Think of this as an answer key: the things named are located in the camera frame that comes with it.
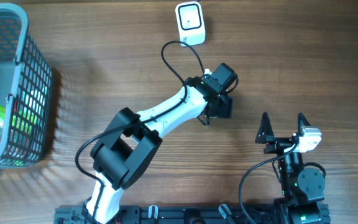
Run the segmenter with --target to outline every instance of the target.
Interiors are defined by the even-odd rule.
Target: wooden surface
[[[95,181],[74,165],[80,145],[122,108],[151,108],[180,89],[160,58],[178,38],[177,2],[23,5],[30,32],[57,68],[45,159],[0,170],[0,223],[51,223],[60,205],[79,205]],[[299,112],[323,132],[304,155],[327,169],[325,203],[333,223],[358,223],[358,1],[203,2],[206,68],[226,62],[239,75],[232,119],[191,120],[164,138],[122,204],[237,205],[241,176],[271,156],[254,144],[268,111],[276,136],[296,130]],[[188,49],[168,47],[183,78],[200,75]],[[92,170],[89,149],[82,165]],[[281,196],[271,166],[244,184],[244,200]]]

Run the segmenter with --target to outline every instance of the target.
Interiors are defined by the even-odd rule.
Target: wooden table
[[[160,58],[178,38],[177,2],[23,5],[30,32],[57,68],[47,155],[24,170],[0,170],[0,223],[51,223],[54,209],[80,205],[95,181],[74,165],[80,145],[122,108],[145,110],[174,95],[180,82]],[[358,223],[358,1],[202,2],[206,68],[221,62],[240,83],[232,119],[210,127],[191,120],[167,137],[145,174],[123,198],[130,205],[238,205],[241,176],[268,159],[254,143],[264,111],[276,136],[296,130],[299,112],[323,141],[305,162],[327,169],[325,203],[333,223]],[[167,60],[183,78],[200,75],[178,45]],[[81,163],[92,171],[86,150]],[[245,182],[244,200],[281,196],[271,166]]]

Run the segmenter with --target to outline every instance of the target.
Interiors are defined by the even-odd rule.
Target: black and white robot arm
[[[124,190],[144,173],[162,138],[170,131],[201,114],[230,117],[232,99],[226,92],[235,81],[238,82],[237,74],[222,63],[211,74],[187,79],[186,85],[176,95],[151,109],[133,113],[124,108],[118,112],[105,131],[125,125],[129,128],[101,137],[91,150],[96,177],[104,187],[97,181],[92,197],[85,202],[83,209],[88,220],[107,223],[114,218]],[[144,123],[175,106],[185,95],[184,102],[174,110]],[[132,136],[138,142],[136,148],[129,147],[121,139],[121,134]]]

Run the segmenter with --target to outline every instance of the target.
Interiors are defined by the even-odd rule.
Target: blue-gray bin
[[[44,154],[52,71],[15,4],[0,4],[0,168],[31,166]]]

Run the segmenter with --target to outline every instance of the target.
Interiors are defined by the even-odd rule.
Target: gray basket
[[[53,77],[28,30],[21,7],[0,4],[0,168],[31,166],[44,154]]]

